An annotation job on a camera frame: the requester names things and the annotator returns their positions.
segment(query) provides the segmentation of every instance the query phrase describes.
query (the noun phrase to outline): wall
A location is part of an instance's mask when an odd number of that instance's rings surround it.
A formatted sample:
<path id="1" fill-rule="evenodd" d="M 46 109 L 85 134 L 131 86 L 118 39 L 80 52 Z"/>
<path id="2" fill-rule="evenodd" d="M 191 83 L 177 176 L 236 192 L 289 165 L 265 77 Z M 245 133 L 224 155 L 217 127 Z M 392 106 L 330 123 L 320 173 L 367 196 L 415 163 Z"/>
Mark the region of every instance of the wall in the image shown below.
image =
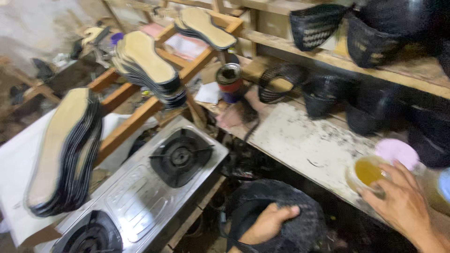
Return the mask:
<path id="1" fill-rule="evenodd" d="M 0 55 L 29 75 L 36 69 L 30 58 L 47 61 L 70 52 L 76 29 L 108 16 L 98 0 L 2 0 L 0 5 Z"/>

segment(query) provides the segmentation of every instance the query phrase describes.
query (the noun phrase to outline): cardboard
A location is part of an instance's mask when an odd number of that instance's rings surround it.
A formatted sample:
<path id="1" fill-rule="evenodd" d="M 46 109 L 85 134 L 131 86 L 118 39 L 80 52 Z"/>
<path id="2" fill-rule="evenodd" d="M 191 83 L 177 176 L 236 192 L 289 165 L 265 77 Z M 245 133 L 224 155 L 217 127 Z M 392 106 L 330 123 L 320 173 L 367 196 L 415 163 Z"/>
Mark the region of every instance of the cardboard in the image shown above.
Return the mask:
<path id="1" fill-rule="evenodd" d="M 216 81 L 216 72 L 222 66 L 220 62 L 212 63 L 200 71 L 203 84 L 212 83 Z"/>

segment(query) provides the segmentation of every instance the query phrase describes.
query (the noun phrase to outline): purple cap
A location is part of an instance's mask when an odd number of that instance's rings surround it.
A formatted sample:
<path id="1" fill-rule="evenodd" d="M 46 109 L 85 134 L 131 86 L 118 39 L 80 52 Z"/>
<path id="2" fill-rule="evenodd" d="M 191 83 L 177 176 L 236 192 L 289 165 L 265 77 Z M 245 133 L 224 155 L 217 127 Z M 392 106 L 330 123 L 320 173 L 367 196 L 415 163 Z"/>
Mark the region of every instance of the purple cap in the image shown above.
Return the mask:
<path id="1" fill-rule="evenodd" d="M 414 170 L 419 163 L 419 155 L 408 144 L 397 139 L 383 139 L 375 146 L 375 155 L 382 157 L 386 161 L 392 162 L 396 159 L 408 170 Z"/>
<path id="2" fill-rule="evenodd" d="M 111 44 L 117 45 L 117 42 L 121 39 L 123 39 L 123 33 L 122 32 L 115 33 L 111 36 Z"/>

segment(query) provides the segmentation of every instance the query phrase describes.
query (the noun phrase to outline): burner grate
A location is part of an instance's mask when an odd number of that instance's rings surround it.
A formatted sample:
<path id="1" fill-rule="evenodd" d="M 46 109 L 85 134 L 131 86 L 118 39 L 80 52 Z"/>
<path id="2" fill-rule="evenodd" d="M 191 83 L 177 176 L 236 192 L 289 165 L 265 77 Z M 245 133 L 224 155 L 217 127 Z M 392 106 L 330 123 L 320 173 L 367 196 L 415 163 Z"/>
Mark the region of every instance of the burner grate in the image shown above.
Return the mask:
<path id="1" fill-rule="evenodd" d="M 122 238 L 109 216 L 92 211 L 53 247 L 53 253 L 120 253 Z"/>
<path id="2" fill-rule="evenodd" d="M 189 129 L 180 129 L 149 157 L 153 170 L 170 187 L 185 185 L 211 157 L 213 145 Z"/>

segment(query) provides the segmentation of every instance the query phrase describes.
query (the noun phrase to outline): metal can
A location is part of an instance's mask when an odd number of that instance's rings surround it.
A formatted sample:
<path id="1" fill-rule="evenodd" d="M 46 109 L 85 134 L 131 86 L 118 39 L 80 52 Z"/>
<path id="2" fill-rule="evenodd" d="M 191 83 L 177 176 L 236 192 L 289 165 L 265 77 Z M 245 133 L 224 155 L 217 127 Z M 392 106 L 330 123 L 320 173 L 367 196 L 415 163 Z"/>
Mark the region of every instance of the metal can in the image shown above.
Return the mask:
<path id="1" fill-rule="evenodd" d="M 227 63 L 216 73 L 216 81 L 222 92 L 225 102 L 233 104 L 242 97 L 242 69 L 239 64 Z"/>
<path id="2" fill-rule="evenodd" d="M 227 63 L 223 65 L 216 73 L 216 81 L 223 92 L 233 93 L 242 86 L 242 69 L 239 64 Z"/>

